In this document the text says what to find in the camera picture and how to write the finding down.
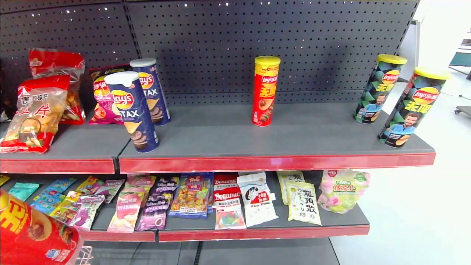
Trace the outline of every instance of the white chip can lid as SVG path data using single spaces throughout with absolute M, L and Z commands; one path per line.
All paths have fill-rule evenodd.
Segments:
M 139 79 L 137 72 L 118 72 L 111 75 L 105 76 L 105 83 L 109 85 L 123 85 L 130 87 L 134 80 Z
M 157 63 L 157 60 L 154 58 L 144 58 L 144 59 L 137 59 L 132 60 L 129 62 L 131 67 L 146 67 L 146 66 L 153 66 Z

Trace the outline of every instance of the blue chip can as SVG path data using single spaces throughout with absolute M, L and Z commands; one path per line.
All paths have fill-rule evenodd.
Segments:
M 137 72 L 119 72 L 105 77 L 114 104 L 137 152 L 148 153 L 159 141 Z
M 129 65 L 139 73 L 139 80 L 146 96 L 152 122 L 155 126 L 161 126 L 170 121 L 170 113 L 160 85 L 156 62 L 154 58 L 144 58 L 133 60 Z

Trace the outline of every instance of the green geometric pattern can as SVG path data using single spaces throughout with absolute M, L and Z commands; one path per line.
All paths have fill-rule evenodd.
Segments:
M 379 140 L 391 147 L 403 147 L 430 111 L 448 78 L 447 72 L 416 67 L 414 75 L 378 135 Z
M 370 75 L 353 115 L 358 122 L 374 123 L 406 62 L 407 59 L 404 57 L 389 54 L 378 55 L 376 67 Z

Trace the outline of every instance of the pegboard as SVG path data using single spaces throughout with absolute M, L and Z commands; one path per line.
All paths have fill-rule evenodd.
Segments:
M 87 69 L 128 63 L 138 57 L 121 3 L 47 8 L 0 15 L 2 89 L 16 102 L 16 90 L 31 78 L 29 48 L 80 52 Z M 86 71 L 81 89 L 86 107 L 94 104 Z
M 171 95 L 251 92 L 253 60 L 260 55 L 281 58 L 277 91 L 361 91 L 377 54 L 398 50 L 417 3 L 172 1 L 128 7 L 142 57 L 157 58 Z

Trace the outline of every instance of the yellow chip can lid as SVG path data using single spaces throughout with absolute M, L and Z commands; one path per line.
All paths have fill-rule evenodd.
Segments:
M 440 80 L 448 80 L 451 77 L 450 73 L 446 70 L 440 70 L 440 69 L 423 67 L 423 66 L 414 68 L 414 73 L 424 76 L 424 77 L 428 77 L 432 79 L 440 79 Z
M 255 63 L 264 66 L 274 66 L 281 63 L 281 59 L 275 56 L 258 56 L 255 58 Z
M 378 54 L 376 62 L 386 62 L 390 64 L 403 65 L 407 62 L 407 59 L 401 56 L 390 55 L 390 54 Z

